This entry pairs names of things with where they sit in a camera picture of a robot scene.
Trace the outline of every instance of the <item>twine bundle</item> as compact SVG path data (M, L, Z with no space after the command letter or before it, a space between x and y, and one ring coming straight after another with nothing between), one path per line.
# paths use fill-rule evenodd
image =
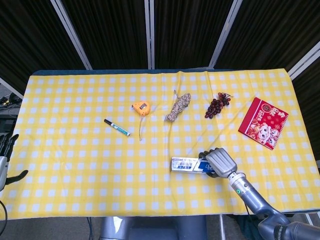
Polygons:
M173 104L171 112L164 119L164 121L171 123L173 123L177 119L179 113L181 113L186 107L188 107L191 100L190 93L186 93L183 96L179 97L176 90L174 90L174 94L178 98L178 101Z

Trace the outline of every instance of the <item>tape measure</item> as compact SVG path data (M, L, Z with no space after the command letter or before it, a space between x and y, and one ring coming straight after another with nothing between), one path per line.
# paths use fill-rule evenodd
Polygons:
M147 116L150 113L150 104L147 101L138 101L134 104L132 104L132 107L136 112L141 116L140 124L139 124L139 140L141 141L141 122L145 116Z

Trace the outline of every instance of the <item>toothpaste box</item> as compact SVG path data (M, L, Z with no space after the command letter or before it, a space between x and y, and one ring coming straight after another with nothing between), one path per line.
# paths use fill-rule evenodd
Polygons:
M171 158L171 171L196 174L215 173L205 158L176 157Z

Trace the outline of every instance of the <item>floor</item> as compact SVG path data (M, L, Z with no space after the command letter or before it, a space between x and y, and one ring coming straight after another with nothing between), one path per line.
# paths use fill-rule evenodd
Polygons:
M10 94L10 91L0 85L0 98ZM9 114L19 113L19 108L11 109ZM1 114L8 114L7 110L0 110ZM220 240L220 221L218 215L209 215L207 220L208 240ZM311 223L320 227L320 212L306 214L295 214L292 222L298 221ZM100 235L101 217L92 218L94 239L98 240ZM237 222L224 215L224 232L226 240L245 240ZM89 238L89 226L85 217L48 217L9 220L0 239L4 240L86 240Z

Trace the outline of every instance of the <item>table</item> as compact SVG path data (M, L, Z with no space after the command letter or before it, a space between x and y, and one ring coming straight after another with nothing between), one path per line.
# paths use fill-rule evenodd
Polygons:
M190 105L164 122L179 95ZM213 95L234 98L204 118ZM289 113L270 150L238 132L257 96ZM143 120L133 102L146 100ZM131 132L127 137L104 118ZM10 219L56 216L244 214L227 179L170 172L171 157L224 147L256 189L282 212L320 206L320 177L290 77L284 69L226 72L45 75L30 77L14 133L9 176L0 193Z

